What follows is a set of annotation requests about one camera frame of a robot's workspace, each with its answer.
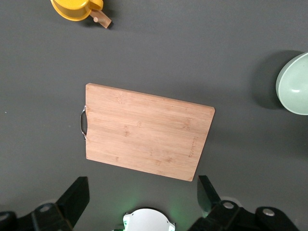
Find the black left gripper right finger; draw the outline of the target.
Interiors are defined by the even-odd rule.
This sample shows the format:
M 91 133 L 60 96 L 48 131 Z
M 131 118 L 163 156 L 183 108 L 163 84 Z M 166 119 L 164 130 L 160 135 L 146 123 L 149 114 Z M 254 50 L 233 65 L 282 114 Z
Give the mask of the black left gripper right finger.
M 198 177 L 197 199 L 207 213 L 190 231 L 297 231 L 296 225 L 281 210 L 258 207 L 251 213 L 230 200 L 223 200 L 206 175 Z

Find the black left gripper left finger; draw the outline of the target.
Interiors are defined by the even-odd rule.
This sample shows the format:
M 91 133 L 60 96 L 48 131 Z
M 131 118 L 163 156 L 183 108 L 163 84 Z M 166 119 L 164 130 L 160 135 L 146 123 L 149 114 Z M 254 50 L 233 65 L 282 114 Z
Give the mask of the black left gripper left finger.
M 2 231 L 72 231 L 90 201 L 88 177 L 78 177 L 55 203 L 45 203 L 23 217 L 1 211 Z

